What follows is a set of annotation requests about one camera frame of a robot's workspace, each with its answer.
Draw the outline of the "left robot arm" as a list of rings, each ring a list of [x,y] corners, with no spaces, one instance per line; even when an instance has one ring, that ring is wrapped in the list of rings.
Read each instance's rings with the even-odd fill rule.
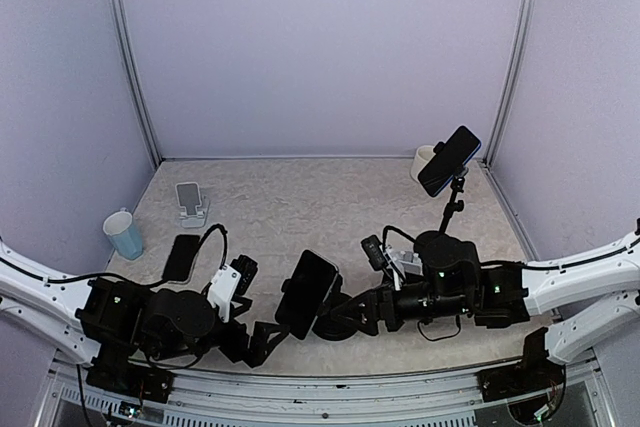
[[[170,370],[181,357],[198,363],[212,349],[233,363],[262,365],[289,329],[239,322],[252,306],[245,292],[256,272],[256,262],[240,256],[222,262],[201,290],[172,290],[165,279],[71,276],[1,247],[1,297],[9,310],[121,392],[140,381],[129,361],[135,353],[153,369]]]

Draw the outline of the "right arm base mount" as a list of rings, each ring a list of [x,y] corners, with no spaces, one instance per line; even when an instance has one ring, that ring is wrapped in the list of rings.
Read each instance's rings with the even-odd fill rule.
[[[547,327],[525,337],[519,362],[480,370],[476,374],[484,402],[497,401],[551,388],[562,384],[566,367],[549,360],[545,347]]]

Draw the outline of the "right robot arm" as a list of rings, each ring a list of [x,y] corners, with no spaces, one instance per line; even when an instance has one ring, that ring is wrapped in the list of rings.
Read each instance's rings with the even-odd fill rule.
[[[398,252],[375,236],[362,247],[373,266],[391,274],[380,286],[333,307],[331,320],[370,336],[383,323],[390,332],[405,322],[467,316],[487,329],[527,322],[566,304],[592,300],[568,320],[525,339],[524,359],[511,380],[535,389],[551,371],[639,315],[639,233],[607,245],[542,262],[480,261],[474,243],[426,231],[413,251]]]

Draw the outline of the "black phone clear case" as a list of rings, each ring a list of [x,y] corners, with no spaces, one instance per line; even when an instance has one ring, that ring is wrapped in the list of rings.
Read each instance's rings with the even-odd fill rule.
[[[180,234],[175,237],[164,266],[163,281],[186,283],[190,280],[199,243],[199,235]]]

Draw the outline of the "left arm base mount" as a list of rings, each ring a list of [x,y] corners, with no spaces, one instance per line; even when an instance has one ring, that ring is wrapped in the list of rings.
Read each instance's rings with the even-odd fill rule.
[[[86,375],[86,382],[92,387],[163,404],[168,401],[174,379],[172,372],[140,365],[127,365],[120,372],[91,367]]]

